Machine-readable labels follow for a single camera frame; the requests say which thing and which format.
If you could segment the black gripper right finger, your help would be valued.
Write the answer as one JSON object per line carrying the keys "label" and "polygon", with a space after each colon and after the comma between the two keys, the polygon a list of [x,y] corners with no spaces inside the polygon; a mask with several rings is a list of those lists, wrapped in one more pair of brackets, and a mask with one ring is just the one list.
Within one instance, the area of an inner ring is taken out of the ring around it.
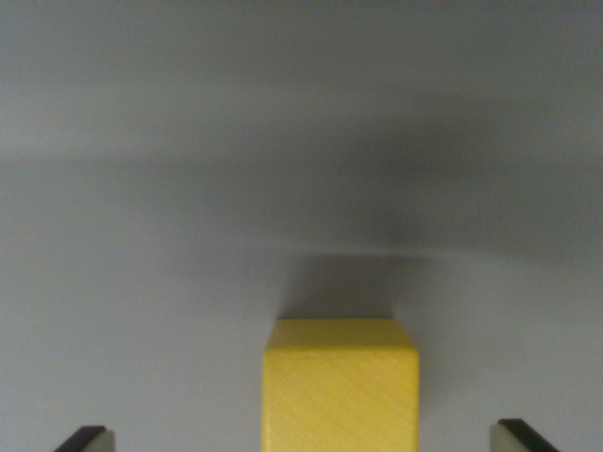
{"label": "black gripper right finger", "polygon": [[489,429],[490,452],[559,452],[521,418],[499,419]]}

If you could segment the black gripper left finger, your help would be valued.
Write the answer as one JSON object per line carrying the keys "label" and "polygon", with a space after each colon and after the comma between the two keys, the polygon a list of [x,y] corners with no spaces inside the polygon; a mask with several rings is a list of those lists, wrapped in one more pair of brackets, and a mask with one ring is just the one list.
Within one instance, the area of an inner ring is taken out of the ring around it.
{"label": "black gripper left finger", "polygon": [[55,452],[115,452],[115,433],[105,426],[82,426]]}

